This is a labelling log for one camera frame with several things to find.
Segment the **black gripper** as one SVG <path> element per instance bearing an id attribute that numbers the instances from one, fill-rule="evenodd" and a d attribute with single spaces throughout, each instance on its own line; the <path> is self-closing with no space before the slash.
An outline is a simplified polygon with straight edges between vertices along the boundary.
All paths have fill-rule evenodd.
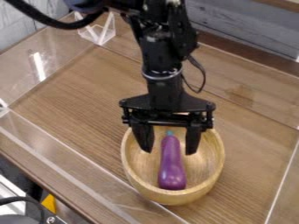
<path id="1" fill-rule="evenodd" d="M 155 143 L 153 126 L 186 127 L 186 154 L 199 148 L 202 131 L 214 126 L 214 102 L 194 97 L 183 89 L 183 80 L 149 80 L 148 93 L 119 102 L 123 123 L 132 128 L 140 149 L 151 153 Z"/>

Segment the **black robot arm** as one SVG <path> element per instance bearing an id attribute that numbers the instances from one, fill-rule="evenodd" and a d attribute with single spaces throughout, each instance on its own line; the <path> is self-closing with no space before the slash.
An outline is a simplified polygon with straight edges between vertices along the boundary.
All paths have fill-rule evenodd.
<path id="1" fill-rule="evenodd" d="M 192 28 L 184 0 L 64 0 L 73 11 L 85 14 L 115 10 L 128 22 L 143 55 L 141 74 L 148 93 L 119 102 L 123 123 L 131 127 L 143 151 L 155 143 L 155 127 L 186 128 L 186 153 L 198 150 L 202 132 L 211 129 L 212 102 L 186 92 L 183 61 L 195 66 L 192 57 L 198 35 Z"/>

